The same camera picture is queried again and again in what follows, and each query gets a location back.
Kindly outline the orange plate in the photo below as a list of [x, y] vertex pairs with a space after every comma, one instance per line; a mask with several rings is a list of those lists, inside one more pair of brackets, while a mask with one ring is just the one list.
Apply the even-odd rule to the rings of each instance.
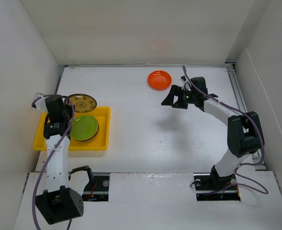
[[171, 75], [163, 70], [151, 72], [147, 79], [148, 85], [155, 90], [166, 90], [172, 83]]

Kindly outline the green plate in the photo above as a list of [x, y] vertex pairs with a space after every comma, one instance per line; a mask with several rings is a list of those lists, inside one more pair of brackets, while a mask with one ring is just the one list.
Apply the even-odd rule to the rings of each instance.
[[97, 135], [99, 124], [91, 115], [82, 115], [74, 119], [70, 135], [79, 142], [89, 141]]

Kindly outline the yellow patterned plate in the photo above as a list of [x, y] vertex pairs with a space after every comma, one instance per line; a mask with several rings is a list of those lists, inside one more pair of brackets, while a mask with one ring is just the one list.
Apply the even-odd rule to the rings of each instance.
[[71, 94], [68, 96], [68, 99], [73, 103], [75, 112], [77, 113], [88, 113], [97, 107], [96, 99], [87, 94]]

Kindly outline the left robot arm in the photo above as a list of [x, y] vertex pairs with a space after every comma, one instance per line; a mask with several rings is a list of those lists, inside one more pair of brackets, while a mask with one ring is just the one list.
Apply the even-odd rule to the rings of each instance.
[[38, 210], [49, 225], [82, 217], [83, 191], [94, 186], [91, 168], [86, 165], [68, 170], [68, 151], [75, 106], [67, 96], [37, 93], [32, 107], [46, 112], [43, 136], [47, 159], [38, 176], [32, 195], [32, 216], [40, 229]]

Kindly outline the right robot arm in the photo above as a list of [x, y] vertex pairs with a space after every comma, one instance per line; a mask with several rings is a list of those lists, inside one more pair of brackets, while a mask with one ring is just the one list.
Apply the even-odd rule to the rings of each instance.
[[236, 184], [234, 175], [248, 155], [264, 150], [264, 137], [259, 115], [243, 112], [218, 99], [216, 94], [209, 94], [203, 77], [188, 78], [182, 76], [182, 86], [172, 85], [169, 94], [162, 101], [162, 106], [187, 109], [193, 104], [201, 111], [210, 114], [227, 126], [228, 149], [216, 163], [206, 182], [211, 194], [224, 191]]

